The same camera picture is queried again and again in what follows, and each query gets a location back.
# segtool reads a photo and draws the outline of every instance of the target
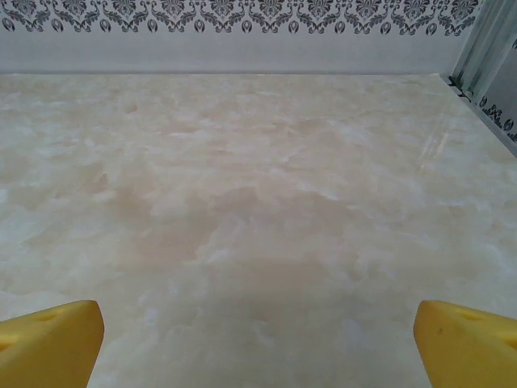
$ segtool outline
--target floor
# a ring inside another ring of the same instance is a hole
[[[0,77],[0,319],[99,302],[89,388],[429,387],[517,317],[517,161],[436,75]]]

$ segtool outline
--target yellow object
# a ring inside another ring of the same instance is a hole
[[[0,322],[0,387],[85,388],[103,335],[93,301]]]
[[[517,321],[422,302],[414,338],[434,388],[516,388]]]

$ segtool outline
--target yellow plastic part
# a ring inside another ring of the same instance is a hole
[[[422,302],[414,338],[434,388],[517,387],[514,319],[445,302]]]
[[[103,335],[93,301],[0,322],[0,387],[85,388]]]

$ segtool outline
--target grey wall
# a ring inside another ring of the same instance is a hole
[[[448,73],[481,1],[0,0],[0,71]]]
[[[517,40],[479,107],[513,142],[517,142]]]

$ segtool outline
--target marble floor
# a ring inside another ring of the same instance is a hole
[[[436,75],[0,77],[0,319],[95,299],[89,388],[429,387],[517,317],[517,161]]]

